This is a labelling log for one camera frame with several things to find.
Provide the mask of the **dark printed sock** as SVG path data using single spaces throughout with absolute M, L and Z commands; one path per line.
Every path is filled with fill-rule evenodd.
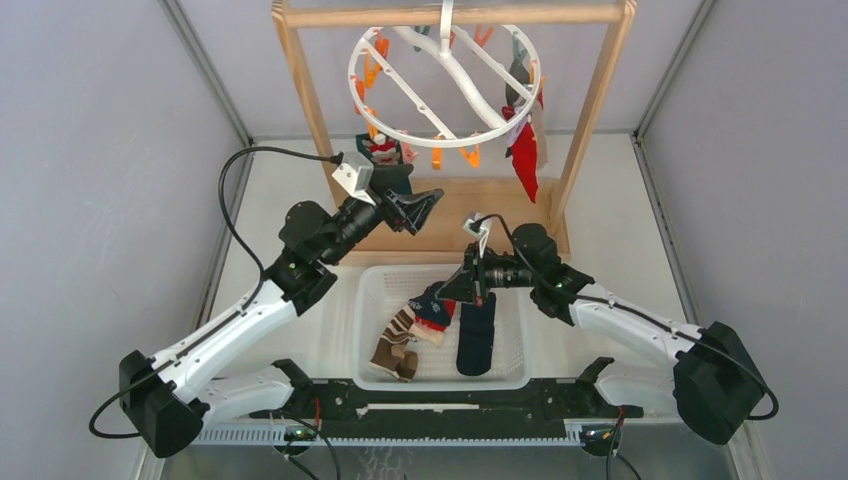
M 415 325 L 436 332 L 444 332 L 451 325 L 456 302 L 436 297 L 443 281 L 429 285 L 422 294 L 408 300 L 415 317 Z

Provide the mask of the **navy sock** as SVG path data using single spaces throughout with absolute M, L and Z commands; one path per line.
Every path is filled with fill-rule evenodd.
M 491 369 L 496 304 L 496 294 L 490 293 L 481 306 L 461 306 L 456 367 L 464 376 L 480 376 Z

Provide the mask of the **red sock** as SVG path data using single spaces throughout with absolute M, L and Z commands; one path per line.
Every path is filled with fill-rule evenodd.
M 428 301 L 415 311 L 410 334 L 417 340 L 441 346 L 456 309 L 454 301 Z
M 506 157 L 511 159 L 513 170 L 529 200 L 536 203 L 539 190 L 537 172 L 548 160 L 544 107 L 538 101 L 507 134 Z

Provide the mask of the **white perforated plastic basket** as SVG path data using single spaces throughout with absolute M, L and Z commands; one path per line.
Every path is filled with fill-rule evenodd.
M 457 370 L 459 316 L 447 327 L 440 346 L 421 340 L 409 350 L 418 355 L 418 369 L 409 383 L 369 365 L 379 335 L 406 301 L 430 284 L 447 279 L 455 265 L 387 265 L 366 269 L 360 276 L 352 310 L 351 351 L 354 383 L 372 391 L 516 390 L 530 380 L 529 337 L 516 290 L 497 290 L 494 344 L 490 370 L 466 376 Z

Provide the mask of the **brown striped sock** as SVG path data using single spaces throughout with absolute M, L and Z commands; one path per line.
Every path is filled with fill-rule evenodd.
M 383 371 L 400 382 L 409 383 L 418 370 L 419 358 L 407 346 L 412 339 L 414 311 L 409 306 L 401 308 L 389 321 L 378 339 L 369 366 Z

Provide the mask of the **white round clip hanger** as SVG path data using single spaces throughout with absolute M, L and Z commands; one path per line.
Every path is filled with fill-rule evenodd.
M 369 131 L 417 147 L 467 149 L 507 134 L 542 100 L 541 59 L 528 35 L 503 21 L 465 21 L 451 1 L 437 22 L 380 20 L 355 41 L 346 85 Z M 530 84 L 508 72 L 512 37 L 527 50 Z M 521 97 L 506 105 L 505 86 Z

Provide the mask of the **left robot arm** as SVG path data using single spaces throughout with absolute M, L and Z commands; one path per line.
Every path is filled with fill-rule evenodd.
M 120 407 L 158 458 L 190 445 L 220 420 L 280 409 L 290 417 L 311 407 L 311 388 L 269 367 L 254 375 L 218 379 L 248 347 L 303 316 L 337 280 L 336 265 L 378 225 L 417 234 L 443 197 L 441 189 L 411 195 L 370 191 L 347 198 L 335 214 L 307 200 L 287 213 L 280 256 L 262 269 L 255 289 L 174 345 L 147 357 L 139 351 L 119 364 Z

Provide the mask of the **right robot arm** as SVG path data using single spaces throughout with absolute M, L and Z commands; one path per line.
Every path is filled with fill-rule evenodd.
M 578 388 L 584 412 L 602 416 L 627 406 L 675 415 L 717 445 L 728 443 L 743 423 L 777 415 L 776 394 L 733 328 L 678 322 L 623 300 L 565 263 L 537 223 L 509 231 L 512 250 L 498 254 L 485 244 L 488 221 L 467 225 L 475 240 L 437 298 L 481 305 L 493 289 L 526 288 L 547 317 L 604 335 L 652 362 L 650 368 L 616 360 L 601 366 Z

